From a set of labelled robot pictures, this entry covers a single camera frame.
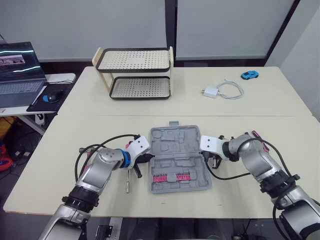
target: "mouse pad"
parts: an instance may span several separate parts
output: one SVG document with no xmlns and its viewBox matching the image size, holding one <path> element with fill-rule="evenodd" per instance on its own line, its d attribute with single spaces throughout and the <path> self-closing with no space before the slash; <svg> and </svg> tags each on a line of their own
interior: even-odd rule
<svg viewBox="0 0 320 240">
<path fill-rule="evenodd" d="M 60 106 L 64 103 L 66 97 L 70 93 L 72 87 L 74 85 L 71 83 L 64 83 L 64 84 L 49 84 L 43 90 L 43 92 L 38 96 L 33 104 L 31 104 L 27 108 L 27 112 L 41 112 L 41 111 L 58 111 Z M 63 95 L 61 96 L 60 100 L 57 102 L 46 102 L 43 100 L 44 95 L 48 95 L 55 90 L 63 90 Z"/>
</svg>

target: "laptop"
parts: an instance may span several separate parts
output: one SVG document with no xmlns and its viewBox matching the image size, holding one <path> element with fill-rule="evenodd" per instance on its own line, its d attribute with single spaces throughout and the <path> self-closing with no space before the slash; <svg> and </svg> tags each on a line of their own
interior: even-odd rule
<svg viewBox="0 0 320 240">
<path fill-rule="evenodd" d="M 30 42 L 0 44 L 0 108 L 32 104 L 46 81 Z"/>
</svg>

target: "blue toy car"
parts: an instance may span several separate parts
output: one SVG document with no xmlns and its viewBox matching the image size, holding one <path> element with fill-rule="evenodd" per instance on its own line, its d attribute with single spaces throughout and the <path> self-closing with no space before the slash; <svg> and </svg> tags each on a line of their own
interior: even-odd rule
<svg viewBox="0 0 320 240">
<path fill-rule="evenodd" d="M 259 73 L 257 71 L 246 71 L 241 74 L 241 78 L 244 80 L 255 79 L 257 77 L 259 77 Z"/>
</svg>

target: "gray plastic tool case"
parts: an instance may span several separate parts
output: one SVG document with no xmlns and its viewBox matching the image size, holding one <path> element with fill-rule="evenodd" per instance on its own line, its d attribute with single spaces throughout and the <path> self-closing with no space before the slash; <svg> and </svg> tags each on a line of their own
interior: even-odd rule
<svg viewBox="0 0 320 240">
<path fill-rule="evenodd" d="M 179 126 L 170 121 L 169 127 L 154 127 L 150 131 L 151 153 L 149 188 L 152 193 L 198 191 L 211 188 L 211 178 L 200 154 L 200 131 L 196 125 Z M 178 180 L 179 175 L 191 180 Z M 153 182 L 154 176 L 166 176 L 167 181 Z"/>
</svg>

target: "blue gripper collar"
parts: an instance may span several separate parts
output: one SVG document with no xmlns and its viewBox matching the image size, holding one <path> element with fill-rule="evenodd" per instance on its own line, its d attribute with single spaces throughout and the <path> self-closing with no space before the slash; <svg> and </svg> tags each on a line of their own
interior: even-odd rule
<svg viewBox="0 0 320 240">
<path fill-rule="evenodd" d="M 128 154 L 123 151 L 122 149 L 118 148 L 118 150 L 120 150 L 124 156 L 124 165 L 122 168 L 126 168 L 130 165 L 131 161 L 130 161 L 130 157 L 128 156 Z"/>
</svg>

